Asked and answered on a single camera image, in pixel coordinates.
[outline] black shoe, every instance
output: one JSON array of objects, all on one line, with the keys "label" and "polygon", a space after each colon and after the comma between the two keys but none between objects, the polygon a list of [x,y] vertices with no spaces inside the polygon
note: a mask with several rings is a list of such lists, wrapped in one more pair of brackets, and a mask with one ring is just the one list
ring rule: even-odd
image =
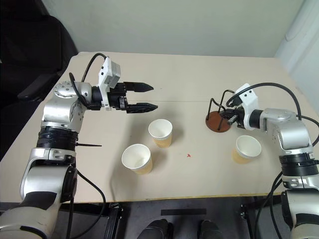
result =
[{"label": "black shoe", "polygon": [[138,239],[172,239],[174,227],[165,219],[151,222],[139,235]]},{"label": "black shoe", "polygon": [[218,226],[211,221],[202,221],[199,225],[198,239],[224,239]]}]

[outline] beige table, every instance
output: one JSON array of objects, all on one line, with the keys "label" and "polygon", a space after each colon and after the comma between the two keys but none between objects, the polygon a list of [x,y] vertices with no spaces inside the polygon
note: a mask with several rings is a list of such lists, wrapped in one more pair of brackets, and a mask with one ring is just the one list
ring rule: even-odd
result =
[{"label": "beige table", "polygon": [[[226,133],[214,133],[205,125],[208,102],[220,99],[225,89],[236,90],[244,83],[277,82],[293,90],[303,115],[318,120],[305,97],[274,58],[178,56],[132,53],[105,53],[121,65],[121,81],[145,82],[155,90],[128,93],[129,102],[151,102],[159,106],[146,114],[122,111],[87,111],[79,142],[102,147],[77,147],[77,167],[106,194],[108,201],[151,200],[167,198],[264,195],[280,172],[278,156],[270,142],[258,130],[246,131],[233,126]],[[60,81],[72,72],[81,80],[93,53],[72,58]],[[97,58],[87,82],[97,84],[103,62]],[[261,109],[267,107],[296,111],[290,96],[280,89],[256,89]],[[30,150],[36,146],[43,107],[47,99],[21,131],[0,163],[0,201],[19,202],[19,184]],[[151,121],[165,118],[173,124],[173,142],[169,148],[155,146],[148,135]],[[312,140],[318,129],[306,122]],[[262,154],[255,161],[240,165],[232,161],[236,138],[248,134],[262,144]],[[123,150],[134,143],[151,149],[153,171],[136,175],[121,165]],[[100,195],[79,178],[76,202],[101,201]]]}]

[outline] cup with liquid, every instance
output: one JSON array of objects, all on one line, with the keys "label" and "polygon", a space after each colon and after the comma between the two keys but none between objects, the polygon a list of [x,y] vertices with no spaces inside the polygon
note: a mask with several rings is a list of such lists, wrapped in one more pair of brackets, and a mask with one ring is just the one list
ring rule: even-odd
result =
[{"label": "cup with liquid", "polygon": [[171,144],[173,125],[165,119],[157,119],[150,123],[149,133],[158,147],[167,148]]},{"label": "cup with liquid", "polygon": [[137,174],[147,174],[153,168],[151,151],[143,144],[133,144],[124,150],[122,164]]},{"label": "cup with liquid", "polygon": [[249,135],[239,136],[232,151],[236,163],[249,163],[261,153],[261,145],[257,139]]}]

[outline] black office chair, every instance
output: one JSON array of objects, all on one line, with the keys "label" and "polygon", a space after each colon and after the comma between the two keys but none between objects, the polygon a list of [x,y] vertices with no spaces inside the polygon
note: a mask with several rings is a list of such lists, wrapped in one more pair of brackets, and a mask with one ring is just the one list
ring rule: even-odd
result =
[{"label": "black office chair", "polygon": [[1,160],[78,52],[40,0],[0,3]]}]

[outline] gray floor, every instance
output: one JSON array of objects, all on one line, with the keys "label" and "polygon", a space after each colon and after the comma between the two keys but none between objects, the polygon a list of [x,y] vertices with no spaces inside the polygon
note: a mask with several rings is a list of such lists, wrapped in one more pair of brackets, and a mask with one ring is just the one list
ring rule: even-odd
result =
[{"label": "gray floor", "polygon": [[[174,239],[196,239],[198,223],[210,219],[220,227],[225,239],[248,239],[249,232],[246,221],[240,217],[240,205],[249,202],[251,198],[209,198],[209,199],[183,199],[162,200],[148,202],[124,203],[130,208],[126,229],[123,237],[118,239],[135,239],[150,222],[165,218],[174,224]],[[206,209],[205,215],[193,216],[161,216],[165,209]],[[290,231],[284,223],[281,206],[274,207],[275,218],[284,239],[288,239]],[[83,231],[92,221],[94,216],[75,214],[72,235]],[[59,212],[57,225],[52,239],[65,238],[68,221],[67,212]],[[102,218],[98,224],[81,239],[103,239],[107,218]],[[277,238],[271,222],[269,208],[265,208],[260,218],[260,231],[262,239]]]}]

